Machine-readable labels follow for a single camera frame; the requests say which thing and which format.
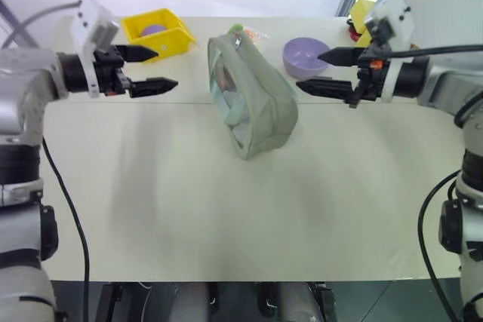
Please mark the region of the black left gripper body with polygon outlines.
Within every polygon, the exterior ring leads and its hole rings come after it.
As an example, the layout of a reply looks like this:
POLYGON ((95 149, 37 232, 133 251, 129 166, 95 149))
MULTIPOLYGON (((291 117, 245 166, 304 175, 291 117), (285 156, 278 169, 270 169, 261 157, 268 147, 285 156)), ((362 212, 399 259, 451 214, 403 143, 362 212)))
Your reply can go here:
POLYGON ((107 97, 125 94, 131 87, 131 80, 122 70, 127 49, 125 45, 112 45, 106 52, 94 52, 94 69, 99 89, 107 97))

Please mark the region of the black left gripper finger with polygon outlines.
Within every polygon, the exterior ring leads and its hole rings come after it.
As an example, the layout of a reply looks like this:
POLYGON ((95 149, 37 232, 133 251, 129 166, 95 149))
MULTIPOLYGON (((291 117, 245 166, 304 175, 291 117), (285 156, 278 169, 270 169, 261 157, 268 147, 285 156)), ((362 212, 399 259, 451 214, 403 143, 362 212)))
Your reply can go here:
POLYGON ((127 63, 142 63, 158 56, 156 51, 138 44, 115 45, 114 48, 127 63))
POLYGON ((147 78, 144 81, 132 81, 128 87, 130 98, 153 97, 173 90, 178 82, 169 78, 147 78))

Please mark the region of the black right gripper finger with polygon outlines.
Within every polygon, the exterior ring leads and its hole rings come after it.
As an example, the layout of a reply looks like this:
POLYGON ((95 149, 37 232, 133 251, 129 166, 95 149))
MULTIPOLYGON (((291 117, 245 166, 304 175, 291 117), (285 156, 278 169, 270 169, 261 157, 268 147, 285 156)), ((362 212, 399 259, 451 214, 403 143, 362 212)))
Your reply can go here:
POLYGON ((337 47, 318 55, 318 59, 332 66, 355 66, 363 48, 337 47))
POLYGON ((338 81, 326 77, 297 81, 296 86, 311 96, 337 100, 347 100, 353 93, 350 81, 338 81))

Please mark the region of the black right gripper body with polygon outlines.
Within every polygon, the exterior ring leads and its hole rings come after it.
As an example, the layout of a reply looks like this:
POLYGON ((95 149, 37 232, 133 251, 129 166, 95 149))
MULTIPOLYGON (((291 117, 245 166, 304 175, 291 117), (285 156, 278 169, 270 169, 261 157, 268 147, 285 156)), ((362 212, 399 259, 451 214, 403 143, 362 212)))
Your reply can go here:
POLYGON ((388 67, 387 61, 381 57, 382 52, 375 43, 367 48, 353 48, 351 61, 358 67, 358 84, 345 100, 350 108, 357 108, 362 100, 374 102, 381 97, 388 67))

